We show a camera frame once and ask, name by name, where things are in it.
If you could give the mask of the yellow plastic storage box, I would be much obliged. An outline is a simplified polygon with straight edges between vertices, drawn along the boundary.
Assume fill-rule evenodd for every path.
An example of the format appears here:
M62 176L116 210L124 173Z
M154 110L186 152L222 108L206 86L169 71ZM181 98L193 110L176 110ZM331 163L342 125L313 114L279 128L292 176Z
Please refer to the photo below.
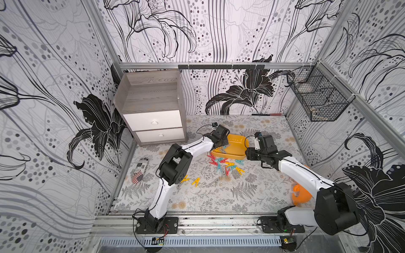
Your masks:
M248 139L244 136L229 134L227 137L228 145L211 151L214 157L244 160L246 150L249 147Z

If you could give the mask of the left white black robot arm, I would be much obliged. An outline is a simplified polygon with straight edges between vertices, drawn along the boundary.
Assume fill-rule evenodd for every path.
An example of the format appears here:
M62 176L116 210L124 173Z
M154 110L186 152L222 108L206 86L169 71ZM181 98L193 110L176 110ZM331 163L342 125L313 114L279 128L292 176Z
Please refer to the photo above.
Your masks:
M144 213L145 225L152 231L159 231L166 217L168 202L176 185L187 175L194 157L216 148L228 145L229 130L215 125L214 130L200 139L186 144L173 144L157 169L159 185L153 202Z

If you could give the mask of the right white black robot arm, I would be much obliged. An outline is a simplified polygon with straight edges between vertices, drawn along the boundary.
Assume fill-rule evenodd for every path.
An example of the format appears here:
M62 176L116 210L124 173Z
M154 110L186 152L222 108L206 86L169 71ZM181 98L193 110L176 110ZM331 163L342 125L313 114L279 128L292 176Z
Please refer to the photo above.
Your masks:
M295 226L319 227L335 235L360 222L360 209L353 192L345 183L335 183L318 175L289 152L278 150L271 135L254 135L255 146L247 148L248 160L260 161L264 169L276 169L292 178L315 199L315 207L286 207L277 212L277 226L293 230Z

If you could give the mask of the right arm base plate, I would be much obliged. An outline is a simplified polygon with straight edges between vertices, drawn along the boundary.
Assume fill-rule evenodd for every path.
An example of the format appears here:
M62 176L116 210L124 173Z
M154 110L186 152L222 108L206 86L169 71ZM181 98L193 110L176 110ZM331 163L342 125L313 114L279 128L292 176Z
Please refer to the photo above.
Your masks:
M304 226L291 225L283 216L261 216L256 223L265 234L288 233L293 235L305 232Z

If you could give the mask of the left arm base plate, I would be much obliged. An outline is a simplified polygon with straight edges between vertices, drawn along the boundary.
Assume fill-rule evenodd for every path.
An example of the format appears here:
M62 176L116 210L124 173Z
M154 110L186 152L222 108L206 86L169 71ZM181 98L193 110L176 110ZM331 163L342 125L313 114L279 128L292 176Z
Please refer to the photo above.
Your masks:
M164 235L177 234L178 232L178 217L163 217L159 220L152 218L140 217L136 225L135 232L141 235Z

